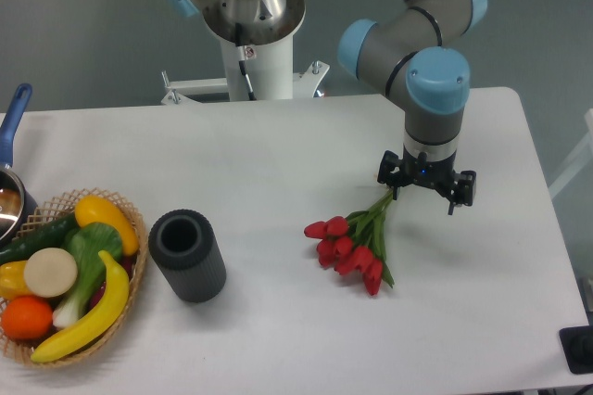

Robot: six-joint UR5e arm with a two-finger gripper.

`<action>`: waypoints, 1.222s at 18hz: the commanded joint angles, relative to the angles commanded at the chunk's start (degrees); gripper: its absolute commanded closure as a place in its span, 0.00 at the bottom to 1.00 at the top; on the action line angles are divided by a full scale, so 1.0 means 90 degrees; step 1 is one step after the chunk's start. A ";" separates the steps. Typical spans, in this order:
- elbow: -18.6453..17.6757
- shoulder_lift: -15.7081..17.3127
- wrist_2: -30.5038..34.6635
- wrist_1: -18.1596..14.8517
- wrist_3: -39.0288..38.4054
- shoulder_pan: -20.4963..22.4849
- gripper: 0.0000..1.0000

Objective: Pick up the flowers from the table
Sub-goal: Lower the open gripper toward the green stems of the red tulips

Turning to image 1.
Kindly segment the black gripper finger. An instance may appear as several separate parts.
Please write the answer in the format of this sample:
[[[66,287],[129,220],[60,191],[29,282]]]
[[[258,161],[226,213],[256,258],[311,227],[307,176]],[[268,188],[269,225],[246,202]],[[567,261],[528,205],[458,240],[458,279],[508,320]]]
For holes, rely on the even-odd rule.
[[[448,215],[452,215],[458,207],[471,207],[476,193],[475,171],[456,172],[453,175],[454,181],[451,187],[448,201]]]
[[[393,200],[398,199],[399,190],[402,187],[402,163],[403,160],[398,154],[386,150],[381,159],[377,173],[377,182],[386,185],[391,190]]]

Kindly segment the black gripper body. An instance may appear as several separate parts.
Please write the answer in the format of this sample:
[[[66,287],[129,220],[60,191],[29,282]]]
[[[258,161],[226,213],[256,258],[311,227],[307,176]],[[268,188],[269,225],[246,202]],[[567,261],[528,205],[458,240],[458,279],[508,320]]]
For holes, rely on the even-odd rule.
[[[439,195],[449,195],[453,186],[454,162],[457,151],[441,160],[431,160],[427,152],[411,154],[403,151],[401,166],[402,187],[417,185],[435,190]]]

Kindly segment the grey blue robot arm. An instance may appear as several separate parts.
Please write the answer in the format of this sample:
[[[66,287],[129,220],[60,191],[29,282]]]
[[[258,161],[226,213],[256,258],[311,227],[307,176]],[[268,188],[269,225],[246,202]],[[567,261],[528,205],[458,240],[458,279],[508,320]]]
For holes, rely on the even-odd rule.
[[[218,38],[232,100],[295,96],[293,36],[305,18],[304,0],[170,1],[186,17],[201,15]],[[393,192],[421,186],[451,208],[470,206],[476,174],[454,169],[470,67],[449,43],[484,17],[487,0],[403,1],[405,12],[393,21],[350,24],[338,62],[404,112],[403,151],[384,154],[379,182]]]

